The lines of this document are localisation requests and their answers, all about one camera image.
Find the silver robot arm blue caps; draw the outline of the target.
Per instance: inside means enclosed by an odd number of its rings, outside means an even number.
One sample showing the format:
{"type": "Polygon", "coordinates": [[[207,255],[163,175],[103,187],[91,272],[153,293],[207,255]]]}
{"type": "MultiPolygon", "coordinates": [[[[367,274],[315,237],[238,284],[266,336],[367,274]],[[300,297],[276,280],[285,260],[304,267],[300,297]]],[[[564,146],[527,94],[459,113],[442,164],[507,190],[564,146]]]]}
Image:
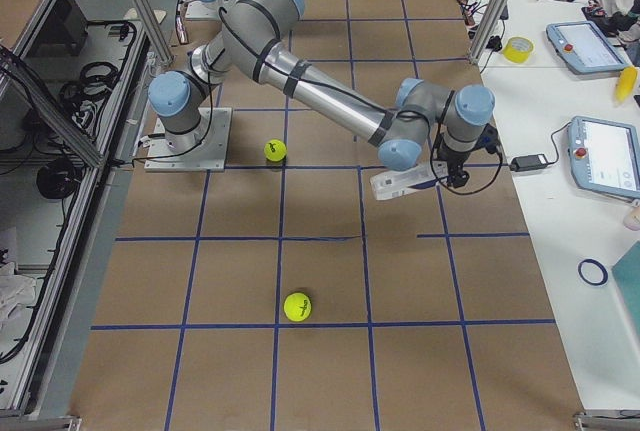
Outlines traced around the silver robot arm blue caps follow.
{"type": "Polygon", "coordinates": [[[191,54],[187,68],[151,81],[149,102],[173,154],[203,144],[206,126],[199,106],[232,66],[375,147],[386,169],[371,180],[379,200],[435,183],[462,187],[469,179],[464,165],[473,152],[498,153],[490,89],[468,85],[451,90],[407,78],[394,109],[383,108],[286,49],[282,39],[304,11],[304,0],[236,0],[222,6],[220,32],[191,54]]]}

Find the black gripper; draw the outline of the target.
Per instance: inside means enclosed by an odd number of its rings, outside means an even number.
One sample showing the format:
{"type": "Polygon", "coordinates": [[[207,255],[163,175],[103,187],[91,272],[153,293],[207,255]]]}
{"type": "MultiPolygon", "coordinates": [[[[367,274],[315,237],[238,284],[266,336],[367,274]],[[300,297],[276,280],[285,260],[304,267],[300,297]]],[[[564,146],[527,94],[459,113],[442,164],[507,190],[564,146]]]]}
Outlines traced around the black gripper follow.
{"type": "Polygon", "coordinates": [[[460,188],[469,180],[469,173],[464,170],[464,164],[470,156],[469,151],[460,152],[450,148],[438,148],[432,156],[437,161],[443,161],[447,166],[446,186],[460,188]]]}

